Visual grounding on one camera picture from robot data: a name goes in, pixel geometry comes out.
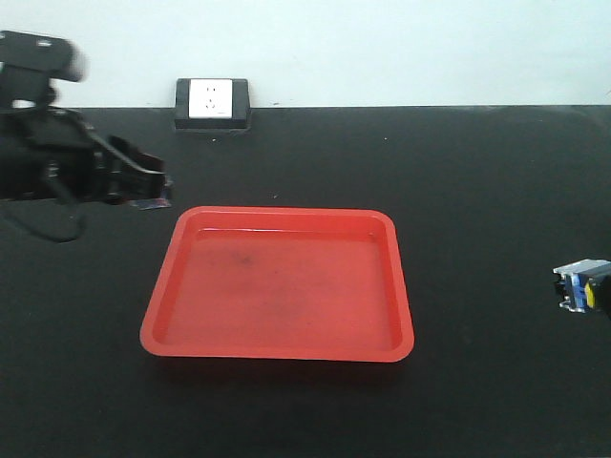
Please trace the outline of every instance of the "red plastic tray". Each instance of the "red plastic tray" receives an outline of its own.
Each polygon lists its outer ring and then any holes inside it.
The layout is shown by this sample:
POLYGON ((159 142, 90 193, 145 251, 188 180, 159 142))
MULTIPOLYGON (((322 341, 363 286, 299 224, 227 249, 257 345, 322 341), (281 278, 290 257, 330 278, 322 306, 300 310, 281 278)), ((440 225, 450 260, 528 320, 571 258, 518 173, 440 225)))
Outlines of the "red plastic tray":
POLYGON ((370 210, 188 210, 140 339, 160 356, 398 361, 413 330, 394 225, 370 210))

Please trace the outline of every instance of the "power socket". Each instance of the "power socket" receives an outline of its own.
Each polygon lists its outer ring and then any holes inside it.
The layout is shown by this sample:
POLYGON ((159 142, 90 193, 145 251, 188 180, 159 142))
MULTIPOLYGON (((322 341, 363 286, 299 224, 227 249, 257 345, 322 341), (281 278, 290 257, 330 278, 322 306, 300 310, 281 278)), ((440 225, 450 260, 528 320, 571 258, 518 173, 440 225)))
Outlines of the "power socket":
POLYGON ((230 79, 191 79, 189 117, 231 118, 233 81, 230 79))
POLYGON ((250 101, 245 79, 179 79, 177 131, 243 131, 249 127, 250 101))

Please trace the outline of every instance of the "black table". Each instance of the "black table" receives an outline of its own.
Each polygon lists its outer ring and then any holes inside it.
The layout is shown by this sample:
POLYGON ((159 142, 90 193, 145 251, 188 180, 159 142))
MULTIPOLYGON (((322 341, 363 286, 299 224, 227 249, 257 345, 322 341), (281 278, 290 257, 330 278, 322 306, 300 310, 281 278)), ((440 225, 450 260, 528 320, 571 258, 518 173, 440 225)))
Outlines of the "black table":
POLYGON ((611 323, 558 309, 551 274, 611 259, 611 108, 256 110, 233 137, 176 135, 171 110, 85 114, 166 159, 174 207, 87 204, 88 232, 63 245, 0 226, 0 456, 611 453, 611 323), (197 205, 388 214, 413 352, 397 364, 146 353, 158 269, 197 205))

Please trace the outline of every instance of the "robotic arm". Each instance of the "robotic arm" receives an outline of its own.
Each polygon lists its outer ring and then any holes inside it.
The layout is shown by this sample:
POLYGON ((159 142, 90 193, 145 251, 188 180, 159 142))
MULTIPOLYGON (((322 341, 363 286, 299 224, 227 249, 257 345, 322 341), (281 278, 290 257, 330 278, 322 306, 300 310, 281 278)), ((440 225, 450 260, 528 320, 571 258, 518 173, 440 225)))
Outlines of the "robotic arm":
POLYGON ((0 62, 0 199, 169 206, 162 160, 51 106, 52 79, 83 75, 84 59, 70 42, 1 31, 0 62))

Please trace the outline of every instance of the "small object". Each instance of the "small object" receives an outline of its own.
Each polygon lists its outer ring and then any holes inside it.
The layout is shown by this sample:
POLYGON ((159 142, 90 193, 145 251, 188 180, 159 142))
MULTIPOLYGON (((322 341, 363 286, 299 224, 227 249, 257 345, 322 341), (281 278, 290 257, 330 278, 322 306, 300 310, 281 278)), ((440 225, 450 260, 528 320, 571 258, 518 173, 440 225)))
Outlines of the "small object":
POLYGON ((179 79, 177 131, 240 132, 249 127, 250 100, 245 79, 179 79))
POLYGON ((605 311, 611 318, 611 261, 580 260, 554 269, 562 296, 560 307, 571 312, 605 311))
POLYGON ((159 356, 401 360, 413 329, 394 225, 370 210, 192 208, 140 340, 159 356))

